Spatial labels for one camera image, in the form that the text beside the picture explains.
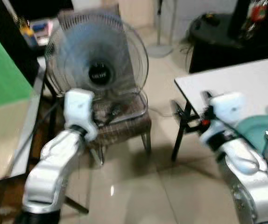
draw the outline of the chair leg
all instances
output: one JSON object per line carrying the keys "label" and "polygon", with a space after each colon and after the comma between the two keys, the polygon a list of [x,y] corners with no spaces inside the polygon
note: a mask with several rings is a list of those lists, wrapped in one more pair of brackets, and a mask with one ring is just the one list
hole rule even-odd
{"label": "chair leg", "polygon": [[90,153],[92,154],[92,157],[93,157],[93,159],[95,160],[95,163],[96,163],[99,167],[101,167],[103,163],[101,162],[101,160],[100,160],[100,158],[99,158],[99,156],[98,156],[96,150],[95,150],[94,148],[92,148],[92,149],[90,149],[89,151],[90,151]]}
{"label": "chair leg", "polygon": [[145,134],[141,135],[142,142],[144,145],[144,149],[147,153],[147,155],[150,155],[152,153],[152,147],[151,147],[151,131],[146,132]]}
{"label": "chair leg", "polygon": [[104,151],[103,151],[104,146],[100,146],[98,148],[98,153],[99,153],[99,159],[101,160],[101,165],[104,164]]}
{"label": "chair leg", "polygon": [[75,202],[70,197],[66,196],[64,201],[68,206],[76,209],[78,212],[81,212],[83,214],[88,214],[89,210],[85,208],[84,206],[80,205],[79,203]]}

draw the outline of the fan grille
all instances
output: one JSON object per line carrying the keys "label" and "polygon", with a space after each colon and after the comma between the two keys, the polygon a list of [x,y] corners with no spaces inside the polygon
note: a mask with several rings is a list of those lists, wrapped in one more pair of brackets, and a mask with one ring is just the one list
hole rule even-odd
{"label": "fan grille", "polygon": [[148,74],[145,47],[119,17],[69,14],[60,22],[45,51],[47,77],[59,95],[82,88],[96,98],[119,101],[143,88]]}

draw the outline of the fan motor hub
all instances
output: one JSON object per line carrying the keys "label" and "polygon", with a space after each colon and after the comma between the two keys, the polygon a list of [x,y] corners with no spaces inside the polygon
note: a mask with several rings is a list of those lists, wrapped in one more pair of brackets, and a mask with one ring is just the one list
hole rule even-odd
{"label": "fan motor hub", "polygon": [[106,85],[112,77],[109,66],[104,62],[94,62],[88,71],[89,78],[96,85]]}

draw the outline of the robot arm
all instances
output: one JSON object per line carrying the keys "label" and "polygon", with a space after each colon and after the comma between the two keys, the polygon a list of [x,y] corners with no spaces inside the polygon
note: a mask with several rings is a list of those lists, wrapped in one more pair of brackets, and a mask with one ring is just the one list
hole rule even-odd
{"label": "robot arm", "polygon": [[[213,97],[208,103],[213,108],[214,116],[234,125],[240,120],[244,98],[240,93],[233,92]],[[250,146],[221,121],[213,119],[210,127],[200,136],[200,140],[213,149],[219,149],[218,153],[225,153],[240,172],[254,174],[259,170],[259,163],[250,152]]]}
{"label": "robot arm", "polygon": [[57,224],[65,201],[69,176],[84,142],[96,138],[98,131],[91,119],[93,93],[70,90],[65,95],[65,130],[42,149],[39,163],[31,170],[25,184],[23,212],[17,224]]}
{"label": "robot arm", "polygon": [[243,106],[241,94],[216,96],[208,104],[205,119],[210,124],[203,129],[200,140],[216,154],[240,223],[268,223],[268,164],[251,144],[225,125],[234,126],[239,121]]}

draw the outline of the brown seat cushion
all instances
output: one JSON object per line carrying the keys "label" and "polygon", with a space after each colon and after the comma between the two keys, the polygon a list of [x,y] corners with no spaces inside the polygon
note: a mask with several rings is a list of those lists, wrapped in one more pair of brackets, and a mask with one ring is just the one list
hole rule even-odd
{"label": "brown seat cushion", "polygon": [[[110,108],[110,103],[95,104],[93,106],[95,118],[97,120],[106,120],[106,115]],[[143,98],[137,96],[128,108],[121,112],[115,120],[125,116],[132,116],[116,124],[109,124],[99,128],[99,134],[96,140],[92,141],[90,147],[107,146],[117,142],[125,141],[137,135],[141,135],[151,129],[151,119],[148,114]]]}

